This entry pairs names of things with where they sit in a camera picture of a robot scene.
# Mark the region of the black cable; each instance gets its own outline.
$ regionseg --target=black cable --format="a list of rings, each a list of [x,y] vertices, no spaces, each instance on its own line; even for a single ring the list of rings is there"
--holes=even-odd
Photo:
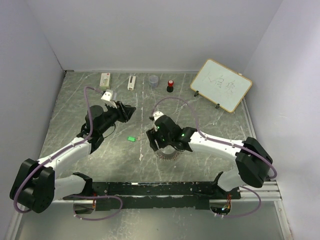
[[[112,133],[110,133],[108,136],[105,136],[103,139],[106,139],[107,137],[109,137],[111,134],[113,134],[115,132],[116,124],[114,123],[113,126],[114,126],[114,129],[113,129]]]

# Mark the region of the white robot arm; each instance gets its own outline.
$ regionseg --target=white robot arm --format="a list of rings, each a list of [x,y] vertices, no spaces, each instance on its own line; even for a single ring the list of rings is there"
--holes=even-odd
[[[234,147],[235,145],[250,149],[272,164],[273,160],[256,139],[248,137],[246,140],[230,140],[206,133],[203,133],[205,136],[203,137],[195,128],[180,128],[170,117],[160,111],[155,112],[151,119],[154,121],[154,127],[146,133],[150,147],[154,151],[171,145],[179,151],[209,153],[234,161],[236,164],[233,169],[219,173],[215,179],[217,187],[222,191],[228,192],[245,184],[255,188],[262,187],[270,169],[268,164]]]
[[[71,194],[89,196],[92,193],[93,181],[82,173],[76,172],[69,177],[60,179],[57,179],[57,177],[76,161],[92,154],[104,141],[103,133],[110,127],[115,126],[117,121],[121,123],[129,121],[136,108],[124,105],[120,101],[115,102],[114,95],[111,90],[108,90],[101,98],[107,111],[104,111],[99,105],[90,107],[93,130],[89,138],[87,136],[91,125],[87,114],[85,124],[82,125],[80,133],[73,141],[49,156],[39,160],[29,158],[21,164],[10,191],[12,200],[15,198],[19,187],[24,185],[18,195],[17,202],[36,213],[41,213],[48,208],[53,200]],[[58,152],[61,152],[60,155],[52,158]],[[51,161],[45,166],[39,167],[48,160]],[[39,168],[38,171],[27,181],[30,173],[37,167]]]

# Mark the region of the gray marble surface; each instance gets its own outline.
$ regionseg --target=gray marble surface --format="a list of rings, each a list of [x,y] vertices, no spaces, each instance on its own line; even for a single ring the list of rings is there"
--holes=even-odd
[[[175,161],[159,159],[149,146],[146,130],[152,127],[149,120],[156,102],[175,96],[190,102],[196,109],[200,128],[210,135],[227,139],[244,140],[250,135],[243,103],[235,112],[215,109],[215,105],[202,96],[194,97],[190,84],[196,76],[191,73],[155,73],[159,86],[149,86],[152,73],[132,73],[136,76],[134,91],[127,90],[130,73],[111,73],[111,89],[117,100],[137,109],[127,123],[117,123],[114,134],[105,139],[90,156],[80,159],[60,177],[81,172],[94,181],[120,182],[175,182],[213,181],[221,171],[228,171],[233,163],[207,153],[183,152]],[[98,87],[100,73],[68,72],[59,93],[41,156],[47,156],[68,144],[80,132],[87,114],[83,89]],[[174,81],[174,91],[166,91],[168,80]],[[100,95],[88,91],[91,105],[101,105]],[[194,117],[182,102],[166,100],[158,110],[170,116],[181,127],[194,127]],[[112,132],[109,129],[105,136]],[[141,141],[130,142],[127,137],[141,136]]]

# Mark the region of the purple cable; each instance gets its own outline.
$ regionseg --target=purple cable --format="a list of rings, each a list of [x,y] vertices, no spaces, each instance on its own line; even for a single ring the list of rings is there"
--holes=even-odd
[[[183,100],[183,99],[180,98],[180,97],[168,96],[168,97],[165,97],[165,98],[161,99],[160,101],[158,101],[158,102],[155,104],[155,106],[154,106],[154,108],[153,108],[153,110],[152,110],[151,115],[154,114],[157,105],[158,105],[159,103],[161,103],[162,101],[167,100],[167,99],[180,100],[180,101],[184,102],[184,103],[190,108],[190,110],[191,110],[191,112],[192,112],[192,115],[193,115],[193,117],[194,117],[194,119],[195,119],[195,128],[196,128],[196,130],[198,131],[198,133],[200,134],[201,137],[203,137],[204,139],[210,140],[210,141],[212,141],[212,142],[219,143],[219,144],[224,144],[224,145],[228,145],[228,146],[232,146],[232,145],[233,145],[233,147],[242,149],[242,150],[244,150],[244,151],[246,151],[246,152],[248,152],[248,153],[256,156],[257,158],[261,159],[265,164],[267,164],[268,167],[270,167],[270,168],[272,169],[272,171],[273,171],[273,176],[270,176],[270,179],[274,179],[275,177],[277,177],[278,173],[277,173],[276,169],[274,168],[274,166],[272,166],[272,164],[271,164],[267,159],[265,159],[263,156],[261,156],[260,154],[258,154],[258,153],[256,153],[256,152],[250,150],[250,149],[247,148],[247,147],[240,146],[240,145],[238,145],[238,144],[232,144],[232,143],[230,143],[230,142],[228,142],[228,141],[223,141],[223,140],[218,140],[218,139],[214,139],[214,138],[211,138],[211,137],[206,137],[206,136],[204,135],[204,133],[200,130],[198,115],[196,114],[195,110],[190,106],[190,104],[189,104],[187,101]]]
[[[86,217],[80,217],[79,215],[76,214],[76,210],[75,210],[75,206],[73,206],[73,213],[74,213],[74,216],[77,218],[77,219],[80,219],[80,220],[85,220],[85,221],[101,221],[101,220],[106,220],[106,219],[110,219],[112,217],[114,217],[115,215],[117,215],[121,209],[122,209],[122,206],[124,205],[124,203],[122,202],[121,198],[118,197],[118,196],[80,196],[80,195],[70,195],[69,197],[74,197],[74,198],[79,198],[79,199],[117,199],[119,202],[120,202],[120,207],[119,209],[110,214],[109,216],[105,216],[105,217],[101,217],[101,218],[86,218]]]
[[[249,216],[250,214],[253,214],[253,213],[255,213],[256,211],[259,210],[259,208],[261,207],[261,203],[262,203],[262,202],[261,202],[261,197],[258,195],[258,193],[256,193],[256,192],[253,191],[252,189],[247,188],[247,187],[245,187],[245,186],[241,186],[240,188],[246,189],[246,190],[254,193],[254,194],[257,196],[257,198],[259,199],[258,206],[256,206],[255,209],[253,209],[253,210],[251,210],[251,211],[248,211],[248,212],[246,212],[246,213],[243,213],[243,214],[231,215],[231,216],[229,216],[229,215],[224,216],[224,215],[218,214],[219,216],[221,216],[222,218],[235,219],[235,218],[241,218],[241,217]]]
[[[86,106],[87,106],[87,109],[88,109],[88,116],[89,116],[89,122],[90,122],[90,132],[88,134],[88,136],[86,136],[86,138],[84,138],[83,140],[81,141],[78,141],[76,142],[74,145],[68,145],[66,147],[64,147],[63,149],[61,149],[60,151],[58,151],[56,154],[52,155],[51,158],[48,158],[47,160],[45,160],[43,163],[41,163],[40,165],[38,165],[26,178],[25,180],[22,182],[22,184],[20,185],[20,187],[17,189],[15,195],[14,195],[14,199],[13,199],[13,207],[14,209],[20,213],[20,214],[25,214],[25,213],[28,213],[31,211],[31,209],[28,209],[28,210],[21,210],[19,207],[18,207],[18,197],[21,193],[21,191],[23,190],[24,186],[27,184],[27,182],[32,178],[32,176],[40,169],[42,168],[44,165],[48,164],[49,162],[51,162],[52,160],[54,160],[55,158],[57,158],[58,156],[60,156],[62,153],[64,153],[65,151],[75,147],[75,146],[78,146],[80,144],[83,144],[85,141],[87,141],[92,132],[93,132],[93,121],[92,121],[92,115],[91,115],[91,111],[90,111],[90,104],[89,104],[89,100],[88,100],[88,96],[87,96],[87,89],[91,89],[91,90],[94,90],[96,91],[97,93],[99,94],[102,94],[103,92],[99,89],[95,89],[94,87],[91,87],[91,86],[86,86],[84,87],[84,99],[85,99],[85,102],[86,102]]]
[[[151,115],[154,114],[154,112],[155,112],[155,110],[156,110],[156,107],[159,105],[159,103],[161,103],[162,101],[167,100],[167,99],[180,100],[180,101],[184,102],[184,103],[190,108],[190,110],[191,110],[191,112],[192,112],[192,115],[193,115],[193,117],[194,117],[194,119],[195,119],[195,128],[196,128],[196,130],[198,131],[198,133],[200,134],[201,137],[203,137],[204,139],[210,140],[210,141],[212,141],[212,142],[216,142],[216,143],[219,143],[219,144],[224,144],[224,145],[232,146],[232,143],[230,143],[230,142],[223,141],[223,140],[218,140],[218,139],[214,139],[214,138],[211,138],[211,137],[206,137],[206,136],[204,135],[204,133],[200,130],[199,120],[198,120],[198,115],[197,115],[197,113],[195,112],[195,110],[191,107],[191,105],[190,105],[187,101],[185,101],[184,99],[182,99],[182,98],[180,98],[180,97],[168,96],[168,97],[165,97],[165,98],[161,99],[160,101],[158,101],[158,102],[155,104],[154,108],[152,109]],[[244,150],[244,151],[246,151],[246,152],[248,152],[248,153],[256,156],[257,158],[261,159],[264,163],[266,163],[266,164],[272,169],[272,171],[273,171],[273,176],[270,176],[271,179],[274,179],[274,178],[277,176],[278,173],[277,173],[276,169],[272,166],[272,164],[271,164],[267,159],[265,159],[264,157],[262,157],[260,154],[258,154],[258,153],[256,153],[256,152],[250,150],[250,149],[247,148],[247,147],[240,146],[240,145],[238,145],[238,144],[233,144],[233,147],[242,149],[242,150]],[[245,186],[241,186],[241,188],[246,189],[246,190],[254,193],[254,194],[257,196],[257,198],[258,198],[258,200],[259,200],[258,206],[257,206],[255,209],[253,209],[252,211],[249,211],[249,212],[247,212],[247,213],[243,213],[243,214],[239,214],[239,215],[224,216],[224,218],[240,218],[240,217],[245,217],[245,216],[248,216],[248,215],[250,215],[250,214],[253,214],[254,212],[256,212],[256,211],[261,207],[261,203],[262,203],[262,202],[261,202],[261,198],[260,198],[260,196],[258,195],[258,193],[256,193],[255,191],[253,191],[253,190],[251,190],[251,189],[249,189],[249,188],[247,188],[247,187],[245,187]]]

